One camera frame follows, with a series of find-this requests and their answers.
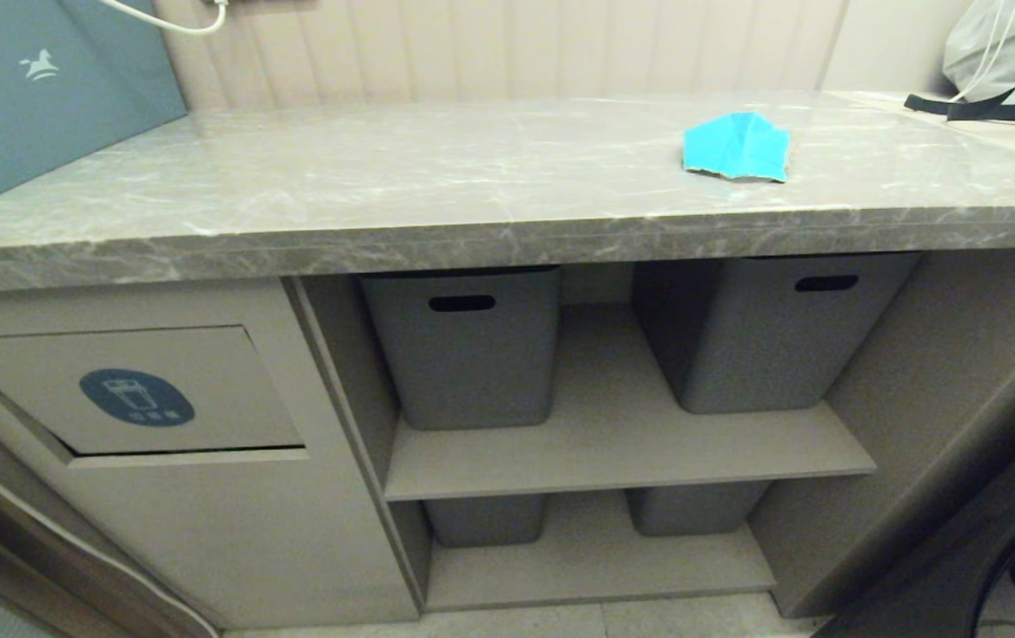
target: blue paper scrap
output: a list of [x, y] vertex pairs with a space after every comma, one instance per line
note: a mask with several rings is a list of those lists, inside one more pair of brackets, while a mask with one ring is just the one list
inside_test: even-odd
[[787, 182], [787, 130], [755, 113], [735, 113], [685, 131], [685, 170]]

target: gray box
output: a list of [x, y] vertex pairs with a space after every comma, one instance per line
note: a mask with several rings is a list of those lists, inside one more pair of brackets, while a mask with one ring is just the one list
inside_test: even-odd
[[443, 548], [535, 543], [543, 535], [545, 494], [442, 498], [425, 501]]
[[682, 408], [810, 408], [920, 254], [639, 263], [633, 307]]
[[625, 490], [629, 517], [642, 537], [735, 531], [766, 492], [769, 480]]
[[154, 25], [94, 0], [0, 0], [0, 193], [185, 113]]
[[551, 415], [559, 268], [365, 275], [402, 410], [423, 431]]

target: wall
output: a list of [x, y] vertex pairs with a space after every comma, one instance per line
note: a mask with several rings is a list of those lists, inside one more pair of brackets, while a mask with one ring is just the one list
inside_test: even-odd
[[851, 0], [826, 89], [937, 90], [944, 42], [972, 0]]
[[[815, 88], [844, 0], [234, 0], [166, 32], [192, 109]], [[156, 3], [208, 24], [201, 0]]]

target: beige cabinet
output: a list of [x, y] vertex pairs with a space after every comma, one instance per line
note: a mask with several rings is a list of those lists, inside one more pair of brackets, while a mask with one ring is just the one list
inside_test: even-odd
[[417, 618], [278, 279], [0, 294], [0, 440], [221, 627]]

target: floor tile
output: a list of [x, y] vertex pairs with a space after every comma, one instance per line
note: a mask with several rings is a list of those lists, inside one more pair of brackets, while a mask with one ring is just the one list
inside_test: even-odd
[[808, 638], [824, 619], [786, 621], [766, 593], [606, 602], [608, 638]]
[[606, 638], [598, 606], [426, 614], [420, 622], [229, 631], [225, 638]]

